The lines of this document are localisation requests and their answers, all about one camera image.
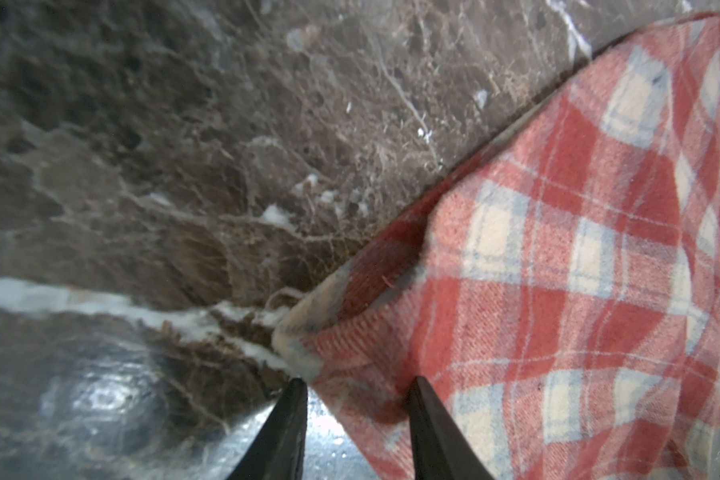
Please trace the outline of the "red plaid skirt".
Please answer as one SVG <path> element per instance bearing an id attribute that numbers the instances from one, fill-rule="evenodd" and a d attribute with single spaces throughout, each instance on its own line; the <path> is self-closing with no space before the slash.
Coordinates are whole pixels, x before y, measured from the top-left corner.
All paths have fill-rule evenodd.
<path id="1" fill-rule="evenodd" d="M 326 278 L 272 343 L 384 479 L 426 377 L 497 479 L 720 452 L 720 13 L 648 26 Z"/>

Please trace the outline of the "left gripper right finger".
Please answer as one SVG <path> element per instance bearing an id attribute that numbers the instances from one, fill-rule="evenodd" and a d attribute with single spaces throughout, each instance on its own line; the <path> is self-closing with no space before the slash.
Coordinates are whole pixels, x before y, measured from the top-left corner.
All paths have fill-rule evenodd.
<path id="1" fill-rule="evenodd" d="M 493 480 L 437 393 L 416 376 L 407 397 L 416 480 Z"/>

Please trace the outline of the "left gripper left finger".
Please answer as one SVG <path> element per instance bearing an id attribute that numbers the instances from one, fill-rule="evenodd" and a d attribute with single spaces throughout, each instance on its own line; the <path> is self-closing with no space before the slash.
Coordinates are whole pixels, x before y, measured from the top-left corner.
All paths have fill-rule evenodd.
<path id="1" fill-rule="evenodd" d="M 228 480 L 301 480 L 308 387 L 292 379 Z"/>

